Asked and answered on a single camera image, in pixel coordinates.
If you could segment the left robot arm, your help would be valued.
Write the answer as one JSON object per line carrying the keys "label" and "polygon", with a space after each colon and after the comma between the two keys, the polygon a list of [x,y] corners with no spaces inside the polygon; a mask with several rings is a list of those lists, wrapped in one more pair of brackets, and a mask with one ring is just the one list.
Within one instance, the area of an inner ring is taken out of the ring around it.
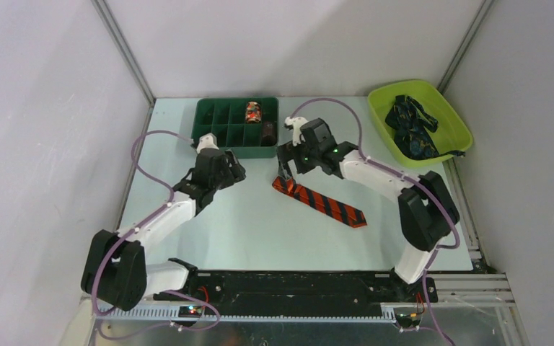
{"label": "left robot arm", "polygon": [[123,311],[130,311],[146,296],[167,290],[182,300],[196,297],[199,281],[190,275],[192,265],[178,259],[150,265],[146,256],[212,203],[217,191],[244,179],[245,169],[233,151],[201,149],[195,166],[172,188],[172,196],[148,221],[94,235],[81,289]]}

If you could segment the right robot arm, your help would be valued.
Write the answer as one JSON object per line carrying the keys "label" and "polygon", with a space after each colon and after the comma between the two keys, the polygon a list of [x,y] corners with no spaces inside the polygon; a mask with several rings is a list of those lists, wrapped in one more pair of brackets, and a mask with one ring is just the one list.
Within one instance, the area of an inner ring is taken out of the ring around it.
{"label": "right robot arm", "polygon": [[338,143],[321,118],[287,118],[284,125],[292,139],[277,148],[278,176],[273,187],[352,228],[366,225],[361,210],[297,183],[294,175],[321,168],[329,176],[357,182],[395,203],[406,245],[393,269],[397,277],[390,290],[399,301],[411,300],[439,242],[460,219],[442,177],[433,171],[407,175],[374,162],[356,144]]}

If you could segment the orange navy striped tie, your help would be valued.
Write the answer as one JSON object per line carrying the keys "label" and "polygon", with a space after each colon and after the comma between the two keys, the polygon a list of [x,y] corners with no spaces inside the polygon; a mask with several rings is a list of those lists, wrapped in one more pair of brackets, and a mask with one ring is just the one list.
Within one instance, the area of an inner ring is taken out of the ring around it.
{"label": "orange navy striped tie", "polygon": [[276,177],[272,187],[278,192],[351,228],[360,228],[367,225],[366,217],[361,210],[300,185],[294,179]]}

